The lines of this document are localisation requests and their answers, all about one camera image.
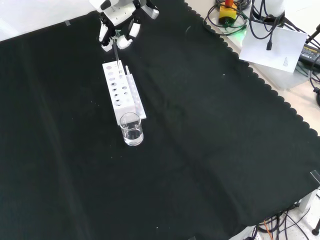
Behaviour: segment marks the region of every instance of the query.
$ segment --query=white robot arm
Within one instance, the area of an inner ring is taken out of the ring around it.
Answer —
[[[159,10],[151,0],[89,0],[94,8],[101,13],[101,29],[99,42],[102,48],[108,52],[112,49],[112,38],[116,36],[116,30],[121,30],[123,25],[131,21],[127,34],[117,40],[119,49],[127,48],[137,37],[140,30],[140,20],[136,12],[143,10],[152,19],[156,19]]]

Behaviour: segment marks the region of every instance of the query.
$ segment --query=table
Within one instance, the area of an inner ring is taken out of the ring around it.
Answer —
[[[202,18],[205,18],[207,16],[208,10],[213,5],[212,0],[203,0],[201,4],[199,4],[196,0],[186,0],[185,1],[193,10],[195,10],[198,14],[201,15]],[[285,2],[285,10],[286,10],[286,16],[289,20],[291,20],[294,24],[299,26],[301,29],[309,33],[311,35],[318,23],[320,23],[320,16],[316,14],[317,8],[312,7],[313,4],[316,3],[314,0],[309,0],[304,2],[302,5],[299,1],[286,1]],[[220,32],[220,30],[213,26],[210,22],[208,24],[211,26],[212,29],[214,29],[217,32]],[[222,37],[224,41],[228,44],[229,47],[232,48],[232,50],[236,53],[240,53],[241,51],[241,42],[239,41],[239,37]],[[310,128],[316,130],[318,133],[320,133],[320,107],[318,106],[316,102],[316,95],[313,93],[313,88],[309,81],[304,80],[304,83],[299,84],[291,89],[279,89],[278,86],[275,86],[273,84],[272,76],[276,75],[269,75],[267,77],[264,75],[264,73],[261,72],[261,70],[258,68],[257,64],[250,64],[250,67],[253,68],[253,71],[259,75],[260,78],[262,78],[266,84],[270,85],[273,90],[277,91],[279,96],[282,96],[286,102],[288,102],[292,108],[294,108],[297,112],[297,114],[301,115],[303,117],[303,120],[307,122],[310,125]],[[304,197],[301,201],[300,210],[304,212],[306,209],[309,208],[311,202],[316,197],[317,189],[310,194],[308,194],[306,197]],[[232,240],[241,240],[244,238],[244,236],[247,236],[253,229],[252,227],[248,227],[243,232],[239,233],[237,236],[233,237]]]
[[[155,3],[119,53],[147,114],[139,147],[116,125],[95,12],[0,44],[4,237],[228,239],[315,186],[316,134],[182,1]]]

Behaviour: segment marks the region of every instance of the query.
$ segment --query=orange cable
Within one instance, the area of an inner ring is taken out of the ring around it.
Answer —
[[[266,229],[267,233],[269,234],[271,240],[274,240],[274,238],[272,237],[271,233],[269,232],[268,226],[266,224],[266,220],[264,220],[263,223],[264,223],[265,229]]]

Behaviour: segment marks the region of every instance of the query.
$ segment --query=white paper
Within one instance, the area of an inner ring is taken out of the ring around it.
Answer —
[[[256,36],[264,37],[268,34],[265,26],[253,22],[252,28]],[[301,51],[307,39],[307,34],[276,27],[272,36],[272,49],[267,50],[270,37],[256,39],[250,28],[242,42],[239,58],[248,62],[293,73],[299,60]]]

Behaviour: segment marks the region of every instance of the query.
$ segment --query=water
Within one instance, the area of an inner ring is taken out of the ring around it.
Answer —
[[[140,129],[135,129],[123,133],[123,138],[129,146],[137,146],[144,140],[144,133]]]

